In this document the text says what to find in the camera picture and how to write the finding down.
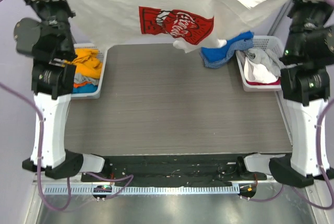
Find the white t-shirt red print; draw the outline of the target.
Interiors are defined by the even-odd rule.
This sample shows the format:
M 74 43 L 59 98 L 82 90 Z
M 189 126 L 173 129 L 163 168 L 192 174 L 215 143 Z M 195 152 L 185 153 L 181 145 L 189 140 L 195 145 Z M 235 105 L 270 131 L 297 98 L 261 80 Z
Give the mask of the white t-shirt red print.
M 168 35 L 185 52 L 219 48 L 288 0 L 67 0 L 74 24 L 97 47 Z

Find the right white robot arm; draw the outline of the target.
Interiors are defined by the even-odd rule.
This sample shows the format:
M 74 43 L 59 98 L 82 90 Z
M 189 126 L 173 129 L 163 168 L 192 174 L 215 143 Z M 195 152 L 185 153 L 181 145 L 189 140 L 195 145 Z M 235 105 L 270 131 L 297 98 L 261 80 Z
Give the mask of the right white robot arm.
M 283 97 L 291 117 L 292 153 L 250 154 L 238 158 L 239 171 L 259 172 L 277 182 L 303 188 L 333 178 L 326 156 L 322 110 L 330 97 L 326 67 L 333 64 L 333 7 L 325 2 L 293 0 L 292 20 L 281 61 Z

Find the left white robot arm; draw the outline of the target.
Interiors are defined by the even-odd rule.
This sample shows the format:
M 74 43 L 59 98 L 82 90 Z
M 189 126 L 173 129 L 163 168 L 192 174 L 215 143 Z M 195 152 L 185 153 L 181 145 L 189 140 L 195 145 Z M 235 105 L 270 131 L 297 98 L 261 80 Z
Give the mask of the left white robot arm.
M 36 137 L 30 158 L 22 167 L 44 172 L 52 179 L 72 177 L 81 172 L 100 173 L 105 159 L 65 149 L 64 136 L 77 56 L 69 18 L 75 13 L 66 0 L 24 0 L 40 18 L 23 18 L 14 28 L 16 51 L 33 59 L 31 90 L 37 108 Z

